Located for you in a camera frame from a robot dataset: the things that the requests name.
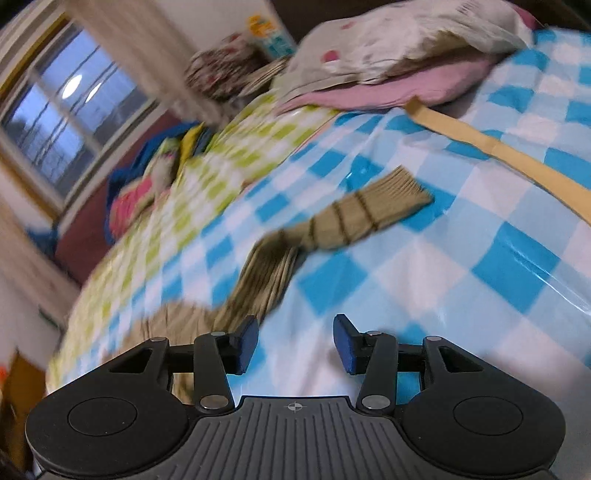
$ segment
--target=curtain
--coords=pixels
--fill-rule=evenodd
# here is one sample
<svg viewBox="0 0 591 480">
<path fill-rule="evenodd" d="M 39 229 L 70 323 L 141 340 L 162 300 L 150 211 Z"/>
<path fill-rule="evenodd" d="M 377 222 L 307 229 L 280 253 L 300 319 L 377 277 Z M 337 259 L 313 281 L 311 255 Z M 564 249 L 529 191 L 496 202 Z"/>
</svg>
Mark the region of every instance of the curtain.
<svg viewBox="0 0 591 480">
<path fill-rule="evenodd" d="M 80 288 L 37 249 L 1 200 L 0 246 L 0 272 L 34 305 L 65 327 Z"/>
<path fill-rule="evenodd" d="M 194 93 L 185 71 L 194 48 L 151 0 L 63 0 L 66 12 L 136 84 L 183 120 L 223 125 L 222 107 Z"/>
</svg>

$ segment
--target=plastic bottle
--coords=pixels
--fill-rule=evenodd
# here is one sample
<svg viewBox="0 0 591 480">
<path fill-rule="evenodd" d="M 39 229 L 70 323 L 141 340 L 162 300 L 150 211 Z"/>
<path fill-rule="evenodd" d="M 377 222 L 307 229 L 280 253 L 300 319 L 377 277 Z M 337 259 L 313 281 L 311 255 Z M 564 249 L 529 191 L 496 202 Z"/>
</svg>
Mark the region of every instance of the plastic bottle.
<svg viewBox="0 0 591 480">
<path fill-rule="evenodd" d="M 295 52 L 287 37 L 270 20 L 261 15 L 250 17 L 248 26 L 251 34 L 271 59 L 292 55 Z"/>
</svg>

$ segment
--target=window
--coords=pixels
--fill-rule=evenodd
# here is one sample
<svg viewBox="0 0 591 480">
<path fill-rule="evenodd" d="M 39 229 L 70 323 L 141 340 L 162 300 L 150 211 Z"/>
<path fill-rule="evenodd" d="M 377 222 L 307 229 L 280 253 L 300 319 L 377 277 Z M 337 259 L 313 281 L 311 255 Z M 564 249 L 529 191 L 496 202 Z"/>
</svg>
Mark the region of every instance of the window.
<svg viewBox="0 0 591 480">
<path fill-rule="evenodd" d="M 1 124 L 65 198 L 147 102 L 90 35 L 69 24 L 27 70 Z"/>
</svg>

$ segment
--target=white floral pillow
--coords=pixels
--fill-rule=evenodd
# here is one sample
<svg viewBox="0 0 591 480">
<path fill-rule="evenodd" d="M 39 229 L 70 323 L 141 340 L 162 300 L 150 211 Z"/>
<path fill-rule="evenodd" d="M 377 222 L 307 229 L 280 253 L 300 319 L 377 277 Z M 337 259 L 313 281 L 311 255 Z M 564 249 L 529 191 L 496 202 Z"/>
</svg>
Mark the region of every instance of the white floral pillow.
<svg viewBox="0 0 591 480">
<path fill-rule="evenodd" d="M 284 103 L 343 83 L 379 83 L 468 45 L 506 53 L 531 42 L 531 31 L 504 0 L 399 2 L 318 25 L 275 85 Z"/>
</svg>

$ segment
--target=blue checkered bedsheet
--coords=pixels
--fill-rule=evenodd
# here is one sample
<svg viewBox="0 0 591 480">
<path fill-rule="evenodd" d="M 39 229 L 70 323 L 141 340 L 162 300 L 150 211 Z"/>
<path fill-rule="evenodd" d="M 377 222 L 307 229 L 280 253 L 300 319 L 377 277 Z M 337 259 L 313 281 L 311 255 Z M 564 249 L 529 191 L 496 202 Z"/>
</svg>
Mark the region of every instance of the blue checkered bedsheet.
<svg viewBox="0 0 591 480">
<path fill-rule="evenodd" d="M 537 34 L 499 65 L 463 119 L 591 187 L 591 36 Z M 309 218 L 398 165 L 435 201 L 350 247 L 311 255 L 268 316 L 238 400 L 356 397 L 332 341 L 345 313 L 360 331 L 401 342 L 442 335 L 550 396 L 567 419 L 554 465 L 591 478 L 591 228 L 480 151 L 414 124 L 402 109 L 345 113 L 232 204 L 113 317 L 70 380 L 99 364 L 129 326 L 176 299 L 218 305 L 265 232 Z M 398 399 L 418 391 L 401 374 Z"/>
</svg>

